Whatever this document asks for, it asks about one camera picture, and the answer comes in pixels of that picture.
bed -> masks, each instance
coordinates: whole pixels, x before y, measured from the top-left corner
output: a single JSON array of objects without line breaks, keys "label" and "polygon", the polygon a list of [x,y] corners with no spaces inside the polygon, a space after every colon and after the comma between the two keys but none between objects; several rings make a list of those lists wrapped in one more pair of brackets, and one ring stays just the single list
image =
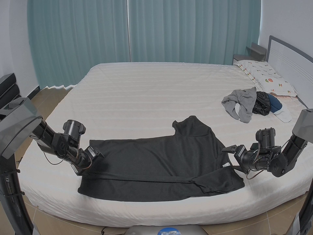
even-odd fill
[{"label": "bed", "polygon": [[[269,48],[267,60],[274,64],[277,56],[278,59],[284,56],[284,48],[290,48],[274,38],[271,41],[275,43],[272,42]],[[275,53],[273,48],[278,48],[280,54],[272,55]],[[284,66],[283,61],[279,62],[281,73],[284,69],[292,69],[292,66]],[[301,62],[298,60],[297,65],[301,66]],[[293,85],[299,96],[305,95],[306,88]],[[277,145],[284,144],[291,136],[300,111],[305,108],[297,98],[280,98],[291,112],[289,123],[283,123],[270,113],[267,116],[254,114],[250,123],[245,124],[230,117],[221,105],[223,97],[234,89],[253,86],[248,76],[232,65],[99,64],[65,96],[46,121],[57,132],[63,132],[63,123],[68,119],[83,123],[86,126],[80,141],[83,148],[89,145],[90,139],[173,135],[172,122],[182,121],[190,115],[210,126],[225,146],[244,144],[250,147],[256,131],[266,127],[276,129]],[[311,101],[305,97],[305,103],[311,104]],[[57,157],[47,156],[51,162],[59,162]],[[236,165],[233,156],[229,157]],[[69,164],[50,165],[33,141],[19,166],[19,179],[33,205],[73,221],[112,227],[214,224],[253,217],[304,194],[312,180],[312,164],[313,145],[309,143],[295,168],[281,178],[264,172],[247,180],[238,172],[244,178],[245,187],[227,194],[173,202],[118,202],[79,194],[81,178]]]}]

headboard frame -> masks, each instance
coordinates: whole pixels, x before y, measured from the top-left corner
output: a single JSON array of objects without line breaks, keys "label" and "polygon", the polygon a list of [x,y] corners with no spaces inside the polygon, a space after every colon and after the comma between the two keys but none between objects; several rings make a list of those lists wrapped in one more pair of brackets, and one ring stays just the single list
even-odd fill
[{"label": "headboard frame", "polygon": [[298,93],[298,99],[313,108],[313,58],[298,48],[269,36],[265,59]]}]

white patterned pillow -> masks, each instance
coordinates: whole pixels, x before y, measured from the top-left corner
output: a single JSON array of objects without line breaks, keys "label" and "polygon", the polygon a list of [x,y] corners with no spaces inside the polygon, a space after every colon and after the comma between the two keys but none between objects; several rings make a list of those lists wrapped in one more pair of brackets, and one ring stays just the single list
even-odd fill
[{"label": "white patterned pillow", "polygon": [[297,96],[293,86],[273,69],[268,62],[241,60],[234,63],[239,66],[248,77],[266,93],[279,96]]}]

white wall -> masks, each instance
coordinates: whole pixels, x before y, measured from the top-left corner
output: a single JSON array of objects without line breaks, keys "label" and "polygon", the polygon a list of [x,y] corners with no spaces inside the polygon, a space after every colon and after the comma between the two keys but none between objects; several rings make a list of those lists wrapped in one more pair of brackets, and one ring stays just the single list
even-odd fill
[{"label": "white wall", "polygon": [[0,0],[0,76],[12,72],[21,96],[38,86],[29,47],[27,0]]},{"label": "white wall", "polygon": [[313,0],[262,0],[259,45],[270,35],[313,57]]}]

black cloth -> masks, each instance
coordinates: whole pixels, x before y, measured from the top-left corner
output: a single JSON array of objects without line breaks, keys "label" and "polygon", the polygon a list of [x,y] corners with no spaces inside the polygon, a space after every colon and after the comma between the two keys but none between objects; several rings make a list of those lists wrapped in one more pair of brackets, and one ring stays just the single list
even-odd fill
[{"label": "black cloth", "polygon": [[256,101],[252,110],[254,114],[268,115],[271,111],[271,101],[266,92],[256,92]]},{"label": "black cloth", "polygon": [[90,140],[104,157],[85,171],[78,192],[106,200],[155,202],[213,196],[245,186],[210,127],[195,116],[172,126],[173,136]]}]

